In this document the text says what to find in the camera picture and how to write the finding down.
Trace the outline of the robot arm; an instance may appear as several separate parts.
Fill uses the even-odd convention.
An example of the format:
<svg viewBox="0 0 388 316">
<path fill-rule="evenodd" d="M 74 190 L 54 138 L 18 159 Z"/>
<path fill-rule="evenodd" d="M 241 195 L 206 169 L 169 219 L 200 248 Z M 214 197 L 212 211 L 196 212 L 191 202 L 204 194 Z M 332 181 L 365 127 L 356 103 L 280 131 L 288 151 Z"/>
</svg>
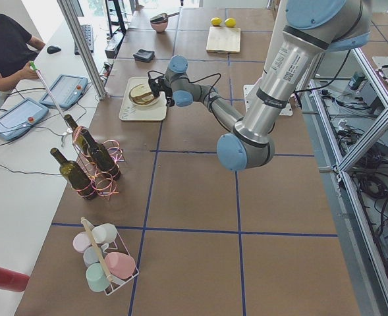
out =
<svg viewBox="0 0 388 316">
<path fill-rule="evenodd" d="M 365 45 L 371 19 L 371 1 L 281 1 L 262 77 L 245 115 L 213 86 L 191 82 L 188 61 L 180 55 L 171 57 L 165 74 L 149 78 L 148 84 L 154 96 L 163 92 L 169 105 L 206 106 L 228 131 L 217 142 L 217 156 L 226 169 L 260 167 L 274 156 L 270 130 L 313 59 L 326 51 Z"/>
</svg>

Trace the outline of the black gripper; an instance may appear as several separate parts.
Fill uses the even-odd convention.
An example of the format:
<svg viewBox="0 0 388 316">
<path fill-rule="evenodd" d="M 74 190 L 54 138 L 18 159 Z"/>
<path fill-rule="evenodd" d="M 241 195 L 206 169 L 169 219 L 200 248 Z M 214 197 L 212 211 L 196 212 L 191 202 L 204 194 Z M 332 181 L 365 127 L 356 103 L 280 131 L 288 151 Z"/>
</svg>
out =
<svg viewBox="0 0 388 316">
<path fill-rule="evenodd" d="M 165 94 L 167 107 L 173 107 L 175 105 L 175 101 L 173 100 L 173 91 L 170 88 L 170 85 L 168 85 L 164 75 L 156 78 L 152 78 L 148 75 L 148 85 L 154 97 L 159 97 L 161 92 Z"/>
</svg>

